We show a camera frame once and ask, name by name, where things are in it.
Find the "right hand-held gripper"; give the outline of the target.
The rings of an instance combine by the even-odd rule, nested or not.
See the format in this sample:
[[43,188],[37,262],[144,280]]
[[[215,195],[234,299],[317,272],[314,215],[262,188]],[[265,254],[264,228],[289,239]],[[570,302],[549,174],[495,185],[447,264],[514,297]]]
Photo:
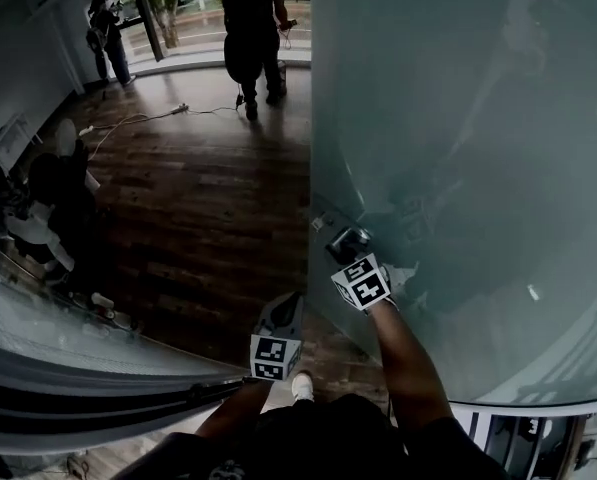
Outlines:
[[367,313],[380,301],[394,302],[386,270],[373,251],[356,244],[342,248],[327,245],[325,250],[336,266],[330,279],[346,303]]

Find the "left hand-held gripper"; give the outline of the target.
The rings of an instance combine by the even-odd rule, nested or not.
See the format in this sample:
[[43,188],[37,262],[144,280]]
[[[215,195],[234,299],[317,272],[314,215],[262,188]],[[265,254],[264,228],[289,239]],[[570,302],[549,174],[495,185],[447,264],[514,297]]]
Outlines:
[[267,304],[250,337],[250,373],[253,378],[285,381],[302,352],[304,298],[290,293]]

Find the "silver door handle with lock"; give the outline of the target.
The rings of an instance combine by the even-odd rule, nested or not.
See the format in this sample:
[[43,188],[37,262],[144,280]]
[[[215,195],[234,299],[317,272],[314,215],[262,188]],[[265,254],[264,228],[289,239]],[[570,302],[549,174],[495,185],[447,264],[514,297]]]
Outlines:
[[366,251],[371,236],[358,223],[344,214],[321,211],[311,218],[311,230],[315,233],[315,243],[322,249],[342,253],[347,250]]

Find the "frosted glass door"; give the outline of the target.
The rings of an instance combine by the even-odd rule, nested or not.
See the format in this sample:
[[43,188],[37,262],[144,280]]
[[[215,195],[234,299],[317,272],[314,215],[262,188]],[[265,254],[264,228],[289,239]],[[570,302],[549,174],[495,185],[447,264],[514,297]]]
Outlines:
[[[597,401],[597,0],[311,0],[310,216],[371,236],[454,402]],[[310,232],[308,296],[371,357]]]

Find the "person's left forearm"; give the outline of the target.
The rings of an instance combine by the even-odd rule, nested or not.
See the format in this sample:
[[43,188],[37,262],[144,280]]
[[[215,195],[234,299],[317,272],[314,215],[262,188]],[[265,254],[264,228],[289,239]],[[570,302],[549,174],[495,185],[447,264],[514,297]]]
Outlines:
[[272,386],[265,380],[245,382],[200,425],[195,435],[215,442],[235,438],[256,423]]

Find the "person's right forearm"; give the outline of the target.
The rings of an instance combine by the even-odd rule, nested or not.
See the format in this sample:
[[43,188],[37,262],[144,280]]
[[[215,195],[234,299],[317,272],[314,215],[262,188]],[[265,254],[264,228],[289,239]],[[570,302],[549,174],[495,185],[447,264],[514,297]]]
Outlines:
[[376,329],[387,390],[406,437],[452,411],[435,366],[398,309],[383,299],[368,310]]

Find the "person's white shoe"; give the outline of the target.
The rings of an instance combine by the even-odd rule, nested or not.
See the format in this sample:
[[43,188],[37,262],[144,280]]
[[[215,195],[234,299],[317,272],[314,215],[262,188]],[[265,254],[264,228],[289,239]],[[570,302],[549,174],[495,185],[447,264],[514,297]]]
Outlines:
[[295,402],[314,401],[313,380],[308,372],[300,371],[293,377],[291,393]]

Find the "person's black shirt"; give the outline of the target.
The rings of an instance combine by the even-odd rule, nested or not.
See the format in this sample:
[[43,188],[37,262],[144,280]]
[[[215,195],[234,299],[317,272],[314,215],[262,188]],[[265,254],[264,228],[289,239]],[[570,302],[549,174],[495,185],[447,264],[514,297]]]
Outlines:
[[402,438],[364,397],[260,415],[233,445],[173,433],[112,480],[510,480],[453,418]]

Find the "glass partition with blinds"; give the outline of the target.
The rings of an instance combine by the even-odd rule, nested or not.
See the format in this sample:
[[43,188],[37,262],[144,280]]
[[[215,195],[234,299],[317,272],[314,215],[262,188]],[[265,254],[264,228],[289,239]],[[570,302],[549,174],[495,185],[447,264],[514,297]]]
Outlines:
[[51,289],[0,251],[0,349],[109,374],[240,378],[237,367],[123,329]]

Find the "white round fan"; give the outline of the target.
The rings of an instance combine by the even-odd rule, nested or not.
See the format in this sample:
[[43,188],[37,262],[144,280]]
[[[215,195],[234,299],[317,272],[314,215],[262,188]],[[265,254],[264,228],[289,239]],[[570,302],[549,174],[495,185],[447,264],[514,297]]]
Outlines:
[[56,154],[59,157],[71,157],[76,149],[78,133],[71,119],[63,119],[55,133]]

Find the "white wall panel black stripes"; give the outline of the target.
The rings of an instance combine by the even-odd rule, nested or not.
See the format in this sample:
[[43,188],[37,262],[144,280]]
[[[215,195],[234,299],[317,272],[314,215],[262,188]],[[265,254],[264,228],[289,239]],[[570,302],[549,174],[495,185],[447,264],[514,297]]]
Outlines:
[[469,438],[512,480],[597,480],[597,401],[536,407],[451,404]]

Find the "black window frame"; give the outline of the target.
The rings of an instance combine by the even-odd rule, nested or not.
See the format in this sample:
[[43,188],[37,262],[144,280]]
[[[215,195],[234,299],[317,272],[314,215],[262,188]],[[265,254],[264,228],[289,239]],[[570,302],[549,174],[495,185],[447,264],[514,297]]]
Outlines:
[[148,42],[150,44],[154,59],[156,62],[160,62],[164,59],[163,51],[160,45],[160,41],[153,24],[152,13],[150,11],[148,0],[136,0],[136,7],[139,15],[143,21]]

